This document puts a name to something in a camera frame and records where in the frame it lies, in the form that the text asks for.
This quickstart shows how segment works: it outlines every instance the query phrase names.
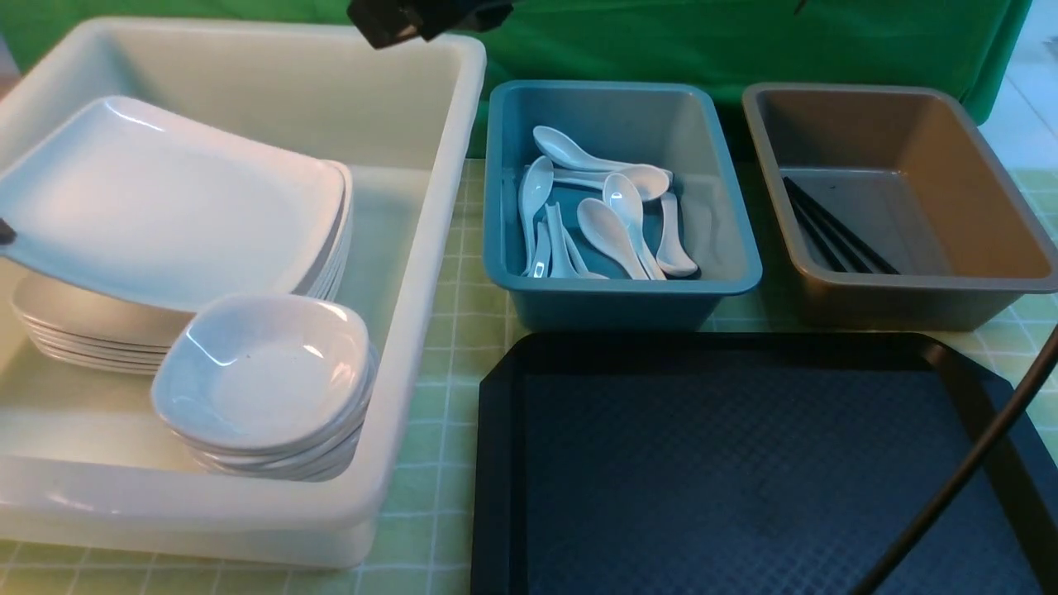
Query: gray plastic bin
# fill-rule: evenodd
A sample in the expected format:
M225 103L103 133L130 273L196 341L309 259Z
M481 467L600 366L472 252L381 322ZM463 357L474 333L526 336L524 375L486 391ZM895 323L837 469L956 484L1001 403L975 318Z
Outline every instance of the gray plastic bin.
M598 191L555 185L551 201L588 268L610 277L527 278L518 221L518 185L541 154L532 129L552 126L589 152L650 163L675 175L683 246L701 267L700 278L632 281L581 235L577 205ZM652 249L661 235L657 201L644 204ZM543 210L537 214L537 220ZM485 268L511 293L532 330L695 330L726 295L761 281L761 259L731 157L712 101L685 85L518 80L493 91L485 180Z
M928 89L763 84L743 96L805 322L970 330L1058 291L1058 254L951 97ZM835 272L806 242L789 177L901 274Z

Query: blue bin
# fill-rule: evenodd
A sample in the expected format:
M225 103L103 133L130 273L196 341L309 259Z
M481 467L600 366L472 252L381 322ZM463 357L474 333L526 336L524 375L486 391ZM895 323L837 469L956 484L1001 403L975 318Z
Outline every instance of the blue bin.
M518 186L540 157L534 126L562 130L588 152L673 172L680 233L701 268L695 278L632 281L580 233L577 205L596 191L555 185L563 220L599 280L529 278L518 220ZM686 85L516 80L490 100L485 177L485 268L508 290L531 330L697 330L728 295L761 281L761 257L734 165L709 96ZM652 250L661 236L657 201L644 205ZM543 217L544 210L537 214Z

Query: black tray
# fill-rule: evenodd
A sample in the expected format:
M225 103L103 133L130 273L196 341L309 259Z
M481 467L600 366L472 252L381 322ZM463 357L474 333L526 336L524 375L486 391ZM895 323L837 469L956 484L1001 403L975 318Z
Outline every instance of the black tray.
M847 593L1011 394L919 335L535 335L481 382L475 595ZM1058 593L1020 420L880 593Z

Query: stack of bowls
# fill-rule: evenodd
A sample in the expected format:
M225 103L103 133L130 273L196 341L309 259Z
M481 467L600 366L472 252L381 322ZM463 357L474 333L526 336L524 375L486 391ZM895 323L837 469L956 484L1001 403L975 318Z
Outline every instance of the stack of bowls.
M154 377L154 410L211 472L328 481L352 461L378 354L361 318L297 295L230 296Z

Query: green backdrop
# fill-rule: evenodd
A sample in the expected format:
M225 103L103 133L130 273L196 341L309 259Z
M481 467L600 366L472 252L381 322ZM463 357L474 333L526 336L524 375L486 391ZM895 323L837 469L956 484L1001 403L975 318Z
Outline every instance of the green backdrop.
M716 101L747 157L740 94L761 80L917 85L987 118L1032 0L525 0L489 52L484 100L512 78L690 83ZM0 0L0 32L28 70L103 15L344 23L347 0ZM484 154L484 114L472 156Z

